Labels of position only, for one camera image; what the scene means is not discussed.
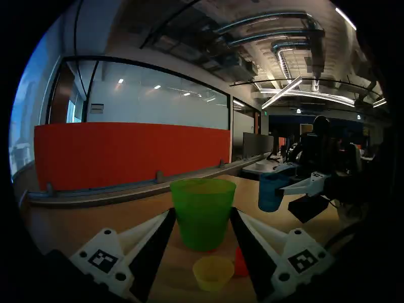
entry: plastic cup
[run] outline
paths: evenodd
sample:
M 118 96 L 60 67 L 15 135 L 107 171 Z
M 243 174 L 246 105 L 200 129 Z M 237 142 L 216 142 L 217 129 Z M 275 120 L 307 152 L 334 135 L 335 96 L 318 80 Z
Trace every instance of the plastic cup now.
M 236 248 L 236 258 L 234 261 L 234 275 L 245 277 L 248 276 L 248 268 L 245 264 L 243 253 L 240 247 Z
M 192 271 L 200 289 L 219 291 L 233 276 L 234 266 L 229 259 L 209 256 L 196 261 Z
M 265 173 L 260 175 L 260 193 L 258 207 L 263 212 L 274 212 L 281 205 L 283 195 L 276 190 L 289 185 L 289 177 L 279 173 Z
M 170 185 L 184 244 L 209 251 L 222 243 L 236 184 L 222 179 L 189 179 Z

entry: blue cup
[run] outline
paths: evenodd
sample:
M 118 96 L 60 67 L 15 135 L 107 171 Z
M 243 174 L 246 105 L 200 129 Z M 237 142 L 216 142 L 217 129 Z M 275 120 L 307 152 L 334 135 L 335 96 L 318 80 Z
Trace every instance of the blue cup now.
M 279 173 L 265 173 L 260 176 L 258 207 L 263 212 L 277 211 L 283 199 L 283 193 L 277 189 L 289 185 L 289 177 Z

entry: desk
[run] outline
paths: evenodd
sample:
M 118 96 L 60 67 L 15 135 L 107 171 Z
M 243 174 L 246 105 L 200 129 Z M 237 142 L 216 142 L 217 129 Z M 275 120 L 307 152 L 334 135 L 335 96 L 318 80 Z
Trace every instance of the desk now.
M 302 195 L 286 196 L 278 211 L 265 213 L 258 208 L 259 182 L 229 175 L 221 175 L 218 178 L 232 181 L 237 185 L 233 203 L 235 207 L 279 230 L 288 232 L 290 229 L 301 227 L 317 242 L 324 244 L 341 229 L 337 211 L 332 206 L 302 224 L 287 210 L 288 203 Z M 69 257 L 102 228 L 110 227 L 120 233 L 162 213 L 171 206 L 171 193 L 167 192 L 121 204 L 87 209 L 34 207 L 28 214 L 27 228 L 43 253 L 56 248 Z M 229 225 L 224 242 L 214 254 L 234 260 L 236 246 L 237 241 Z M 150 291 L 149 301 L 256 301 L 253 285 L 248 277 L 232 278 L 220 292 L 209 293 L 199 290 L 191 268 L 196 260 L 206 254 L 187 249 L 175 224 Z

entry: green cup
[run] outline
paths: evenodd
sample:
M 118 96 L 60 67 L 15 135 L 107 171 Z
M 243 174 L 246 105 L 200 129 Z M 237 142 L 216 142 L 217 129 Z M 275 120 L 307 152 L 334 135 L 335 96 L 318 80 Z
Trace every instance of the green cup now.
M 222 179 L 189 179 L 170 185 L 184 244 L 208 251 L 222 243 L 236 184 Z

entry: red panel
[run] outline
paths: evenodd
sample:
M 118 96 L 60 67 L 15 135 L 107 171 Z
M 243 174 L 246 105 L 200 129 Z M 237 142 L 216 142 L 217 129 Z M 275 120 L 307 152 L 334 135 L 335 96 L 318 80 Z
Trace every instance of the red panel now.
M 145 123 L 68 123 L 35 127 L 39 186 L 111 186 L 171 176 L 229 161 L 230 131 Z

